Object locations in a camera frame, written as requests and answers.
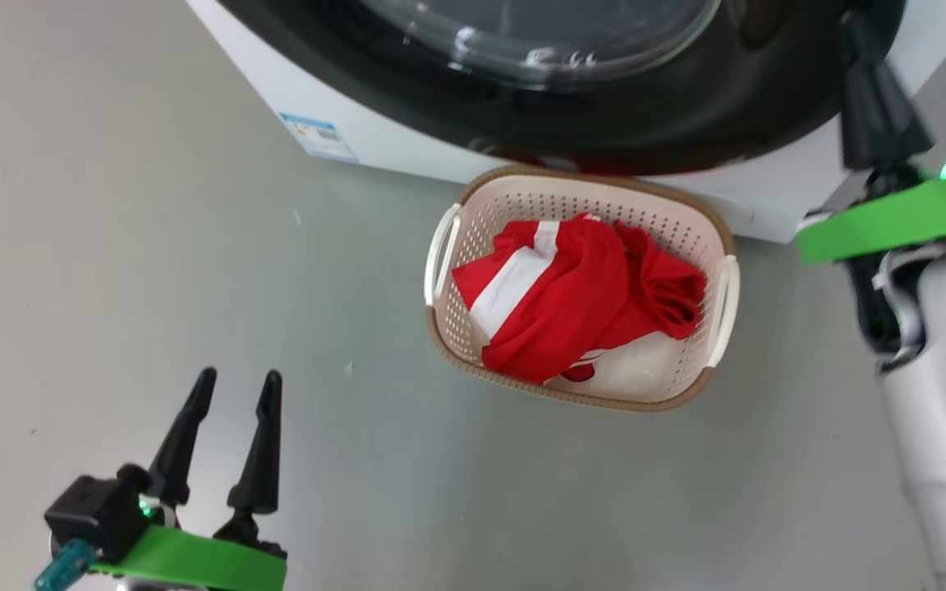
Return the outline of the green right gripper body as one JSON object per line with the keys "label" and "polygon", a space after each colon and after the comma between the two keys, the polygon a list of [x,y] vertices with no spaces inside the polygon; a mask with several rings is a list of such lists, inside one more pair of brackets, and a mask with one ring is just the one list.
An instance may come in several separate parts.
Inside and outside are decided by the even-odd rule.
{"label": "green right gripper body", "polygon": [[831,213],[800,229],[796,246],[804,262],[822,264],[939,238],[946,238],[946,179]]}

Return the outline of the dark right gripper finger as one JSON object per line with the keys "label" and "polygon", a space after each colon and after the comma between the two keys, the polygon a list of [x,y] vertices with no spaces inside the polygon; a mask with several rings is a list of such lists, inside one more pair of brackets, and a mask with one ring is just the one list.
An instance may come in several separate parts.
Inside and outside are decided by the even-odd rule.
{"label": "dark right gripper finger", "polygon": [[884,118],[878,71],[885,55],[877,30],[863,11],[845,11],[838,20],[838,53],[843,165],[848,171],[864,171],[881,157],[878,137]]}
{"label": "dark right gripper finger", "polygon": [[897,72],[890,65],[879,67],[879,96],[883,101],[884,147],[879,164],[905,163],[934,148],[934,137],[920,117]]}

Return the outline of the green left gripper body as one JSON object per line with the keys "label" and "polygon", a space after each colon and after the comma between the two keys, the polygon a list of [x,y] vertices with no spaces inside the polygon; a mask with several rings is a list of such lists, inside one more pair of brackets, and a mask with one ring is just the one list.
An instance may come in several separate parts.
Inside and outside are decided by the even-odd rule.
{"label": "green left gripper body", "polygon": [[93,572],[117,577],[126,591],[284,591],[286,557],[259,538],[255,514],[232,514],[211,538],[135,514],[92,519],[91,538],[108,543],[116,558]]}

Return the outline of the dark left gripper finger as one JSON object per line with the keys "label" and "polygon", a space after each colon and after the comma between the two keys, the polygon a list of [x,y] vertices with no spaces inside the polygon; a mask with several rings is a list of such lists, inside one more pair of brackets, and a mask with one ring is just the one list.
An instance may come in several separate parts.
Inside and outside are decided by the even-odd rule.
{"label": "dark left gripper finger", "polygon": [[241,514],[273,514],[279,504],[282,438],[282,375],[275,369],[266,375],[255,416],[258,427],[227,505]]}
{"label": "dark left gripper finger", "polygon": [[213,400],[215,381],[217,370],[214,367],[200,371],[148,467],[151,486],[147,493],[163,506],[184,506],[189,501],[188,475],[192,456],[200,423],[206,418]]}

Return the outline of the black round washer door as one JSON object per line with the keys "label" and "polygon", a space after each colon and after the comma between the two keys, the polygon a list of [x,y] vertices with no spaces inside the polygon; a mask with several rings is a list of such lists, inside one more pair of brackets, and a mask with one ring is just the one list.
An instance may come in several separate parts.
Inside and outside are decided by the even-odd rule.
{"label": "black round washer door", "polygon": [[838,112],[838,23],[893,45],[907,0],[220,0],[413,130],[621,176],[762,156]]}

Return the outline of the red and white garment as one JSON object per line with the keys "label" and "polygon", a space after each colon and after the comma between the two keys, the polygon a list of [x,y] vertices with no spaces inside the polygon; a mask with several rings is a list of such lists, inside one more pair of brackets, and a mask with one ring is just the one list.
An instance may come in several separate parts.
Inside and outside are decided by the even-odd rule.
{"label": "red and white garment", "polygon": [[590,214],[511,221],[452,279],[487,339],[484,366],[533,384],[585,377],[595,356],[647,334],[687,339],[707,285],[643,229]]}

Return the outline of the cream laundry basket brown rim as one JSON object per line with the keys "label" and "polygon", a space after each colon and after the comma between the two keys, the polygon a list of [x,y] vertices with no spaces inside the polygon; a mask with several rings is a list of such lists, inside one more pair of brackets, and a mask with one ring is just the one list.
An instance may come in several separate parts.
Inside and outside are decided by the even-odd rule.
{"label": "cream laundry basket brown rim", "polygon": [[[701,321],[682,341],[645,337],[595,363],[595,376],[575,384],[538,385],[493,373],[481,351],[487,337],[471,321],[451,278],[454,267],[484,257],[495,233],[518,218],[560,221],[590,213],[649,233],[675,257],[705,274]],[[740,267],[723,218],[691,192],[633,178],[504,166],[478,176],[433,232],[425,258],[423,297],[433,344],[466,373],[516,392],[605,409],[660,413],[678,408],[712,381],[735,326]]]}

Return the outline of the white front-load washing machine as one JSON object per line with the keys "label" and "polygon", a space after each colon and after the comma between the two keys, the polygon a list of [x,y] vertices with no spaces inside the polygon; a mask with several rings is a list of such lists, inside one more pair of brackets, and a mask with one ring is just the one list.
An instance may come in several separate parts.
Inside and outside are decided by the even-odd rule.
{"label": "white front-load washing machine", "polygon": [[[285,112],[334,124],[360,165],[465,184],[481,173],[521,163],[474,153],[395,122],[289,62],[228,15],[220,0],[187,3],[279,121],[279,113]],[[908,93],[922,89],[946,63],[946,0],[906,0],[896,38],[885,50]],[[839,86],[838,108],[840,104]],[[788,243],[803,214],[833,198],[847,179],[840,127],[837,112],[817,130],[762,156],[706,171],[640,177],[698,195],[738,235]],[[521,164],[588,173],[554,160]]]}

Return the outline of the blue energy label sticker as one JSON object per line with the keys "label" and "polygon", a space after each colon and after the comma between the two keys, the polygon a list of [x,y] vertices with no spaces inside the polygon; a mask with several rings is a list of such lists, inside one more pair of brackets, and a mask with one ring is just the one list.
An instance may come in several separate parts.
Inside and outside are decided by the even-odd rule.
{"label": "blue energy label sticker", "polygon": [[334,124],[285,112],[279,113],[279,119],[309,156],[342,163],[360,163]]}

